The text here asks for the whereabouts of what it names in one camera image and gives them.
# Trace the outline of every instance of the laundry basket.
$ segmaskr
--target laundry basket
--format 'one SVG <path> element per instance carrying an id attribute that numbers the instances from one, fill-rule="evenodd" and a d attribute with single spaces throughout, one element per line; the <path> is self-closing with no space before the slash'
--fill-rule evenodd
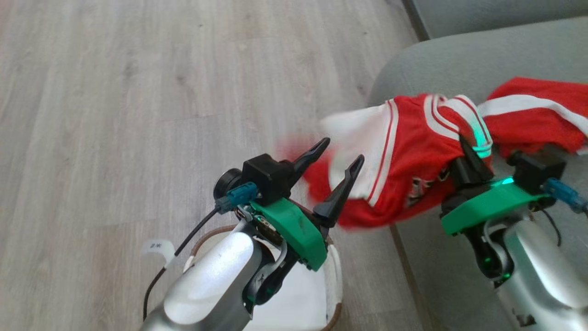
<path id="1" fill-rule="evenodd" d="M 183 271 L 186 272 L 234 228 L 221 227 L 206 233 L 194 245 Z M 334 327 L 341 314 L 343 279 L 335 245 L 330 239 L 328 242 L 323 266 L 313 272 L 297 263 L 280 291 L 267 303 L 255 306 L 253 320 L 246 331 L 328 331 Z M 271 245 L 268 247 L 277 258 L 279 250 Z"/>

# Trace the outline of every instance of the white label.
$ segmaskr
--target white label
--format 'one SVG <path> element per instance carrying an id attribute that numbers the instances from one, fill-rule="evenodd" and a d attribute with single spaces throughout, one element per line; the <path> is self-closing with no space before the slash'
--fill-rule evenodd
<path id="1" fill-rule="evenodd" d="M 173 244 L 171 241 L 165 239 L 151 239 L 147 240 L 143 244 L 141 254 L 145 255 L 148 253 L 156 253 L 163 255 L 163 257 L 165 257 L 165 268 L 167 269 L 169 264 L 172 263 L 173 258 L 175 257 L 173 255 L 175 251 L 176 250 L 173 248 Z"/>

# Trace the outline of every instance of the wooden floor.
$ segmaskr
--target wooden floor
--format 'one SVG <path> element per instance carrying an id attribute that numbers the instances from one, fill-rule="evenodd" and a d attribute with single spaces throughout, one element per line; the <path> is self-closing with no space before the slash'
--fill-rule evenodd
<path id="1" fill-rule="evenodd" d="M 0 0 L 0 328 L 137 329 L 162 264 L 141 244 L 414 42 L 400 0 Z M 421 330 L 390 231 L 333 237 L 336 330 Z"/>

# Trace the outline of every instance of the blue cable connector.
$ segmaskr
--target blue cable connector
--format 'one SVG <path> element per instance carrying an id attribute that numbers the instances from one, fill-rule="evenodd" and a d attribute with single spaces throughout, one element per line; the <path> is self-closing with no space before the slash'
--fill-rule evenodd
<path id="1" fill-rule="evenodd" d="M 215 206 L 219 208 L 219 214 L 227 213 L 240 204 L 249 203 L 258 197 L 258 189 L 252 182 L 245 183 L 228 191 L 222 198 L 215 200 Z"/>
<path id="2" fill-rule="evenodd" d="M 565 202 L 576 214 L 586 213 L 588 211 L 588 201 L 580 197 L 578 192 L 573 188 L 565 185 L 561 181 L 550 178 L 543 185 L 543 191 L 550 196 Z"/>

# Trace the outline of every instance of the white stripe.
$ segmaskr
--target white stripe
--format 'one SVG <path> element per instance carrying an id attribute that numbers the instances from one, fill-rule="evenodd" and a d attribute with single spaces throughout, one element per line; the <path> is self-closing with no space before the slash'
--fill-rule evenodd
<path id="1" fill-rule="evenodd" d="M 433 97 L 434 96 L 432 94 L 427 95 L 427 97 L 425 98 L 425 103 L 423 104 L 423 111 L 425 112 L 425 120 L 427 122 L 427 125 L 435 133 L 459 141 L 459 135 L 456 132 L 451 131 L 450 129 L 442 126 L 434 118 L 433 111 L 431 109 L 431 107 L 433 106 Z"/>
<path id="2" fill-rule="evenodd" d="M 458 99 L 448 100 L 440 106 L 451 108 L 470 125 L 472 132 L 474 133 L 474 138 L 476 139 L 476 146 L 472 147 L 476 148 L 476 151 L 482 149 L 488 150 L 492 147 L 492 140 L 490 139 L 490 141 L 488 141 L 486 139 L 486 135 L 490 137 L 490 134 L 485 132 L 482 125 L 480 125 L 480 121 L 478 121 L 476 114 L 474 114 L 470 107 Z"/>
<path id="3" fill-rule="evenodd" d="M 437 119 L 441 121 L 443 124 L 459 132 L 459 127 L 455 125 L 453 122 L 448 121 L 447 118 L 441 116 L 441 113 L 439 112 L 439 101 L 441 101 L 441 103 L 443 104 L 443 102 L 445 102 L 446 99 L 447 98 L 445 98 L 442 95 L 435 94 L 435 96 L 433 97 L 433 113 L 437 116 Z"/>
<path id="4" fill-rule="evenodd" d="M 390 115 L 392 116 L 392 125 L 390 126 L 390 136 L 388 136 L 388 145 L 386 146 L 386 152 L 384 153 L 384 162 L 382 163 L 382 170 L 380 176 L 376 179 L 377 184 L 374 188 L 372 198 L 368 201 L 370 206 L 375 206 L 380 194 L 384 189 L 384 184 L 388 178 L 388 172 L 390 171 L 390 164 L 392 163 L 392 154 L 394 153 L 394 144 L 396 143 L 396 130 L 398 129 L 398 107 L 394 100 L 389 101 L 392 105 L 390 109 Z"/>
<path id="5" fill-rule="evenodd" d="M 467 104 L 469 104 L 471 107 L 470 110 L 472 110 L 472 109 L 476 110 L 476 112 L 478 114 L 477 121 L 482 125 L 482 128 L 484 129 L 484 132 L 486 133 L 486 136 L 488 137 L 488 142 L 490 143 L 490 145 L 492 145 L 492 143 L 493 143 L 492 136 L 490 135 L 490 131 L 488 131 L 488 127 L 486 126 L 486 122 L 484 122 L 484 119 L 482 118 L 482 115 L 480 114 L 478 107 L 476 105 L 474 105 L 474 102 L 472 100 L 470 100 L 470 98 L 466 97 L 463 94 L 458 95 L 456 98 L 461 98 L 463 101 L 465 101 Z"/>
<path id="6" fill-rule="evenodd" d="M 390 107 L 382 104 L 342 112 L 324 118 L 320 124 L 331 138 L 335 155 L 329 164 L 329 186 L 334 189 L 345 177 L 345 169 L 359 154 L 365 156 L 362 171 L 349 198 L 367 200 L 374 188 L 390 126 Z"/>
<path id="7" fill-rule="evenodd" d="M 584 135 L 588 136 L 588 118 L 576 114 L 553 100 L 541 99 L 532 95 L 514 94 L 488 100 L 478 106 L 478 110 L 483 117 L 502 115 L 509 112 L 529 110 L 533 108 L 547 108 L 553 110 L 563 119 L 575 125 Z"/>

